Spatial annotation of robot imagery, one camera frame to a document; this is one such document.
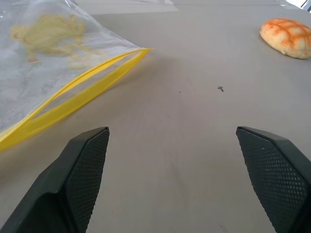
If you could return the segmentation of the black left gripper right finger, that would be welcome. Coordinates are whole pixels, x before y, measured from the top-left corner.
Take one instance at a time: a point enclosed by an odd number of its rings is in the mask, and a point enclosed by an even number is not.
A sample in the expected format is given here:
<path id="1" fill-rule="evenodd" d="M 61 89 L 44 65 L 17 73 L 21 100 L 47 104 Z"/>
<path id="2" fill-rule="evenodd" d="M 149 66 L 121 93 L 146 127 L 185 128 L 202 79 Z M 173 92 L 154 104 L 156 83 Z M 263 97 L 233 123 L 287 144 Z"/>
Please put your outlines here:
<path id="1" fill-rule="evenodd" d="M 311 231 L 311 162 L 287 138 L 236 129 L 252 187 L 277 233 Z"/>

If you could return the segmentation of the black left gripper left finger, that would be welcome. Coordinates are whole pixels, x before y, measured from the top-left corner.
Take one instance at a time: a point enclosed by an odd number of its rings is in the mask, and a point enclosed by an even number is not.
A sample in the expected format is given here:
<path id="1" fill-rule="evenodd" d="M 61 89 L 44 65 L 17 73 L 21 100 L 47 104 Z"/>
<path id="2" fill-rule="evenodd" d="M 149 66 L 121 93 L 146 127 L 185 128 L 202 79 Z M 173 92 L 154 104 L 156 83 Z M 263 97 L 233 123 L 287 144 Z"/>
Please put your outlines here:
<path id="1" fill-rule="evenodd" d="M 84 233 L 100 190 L 109 128 L 72 138 L 34 181 L 2 233 Z"/>

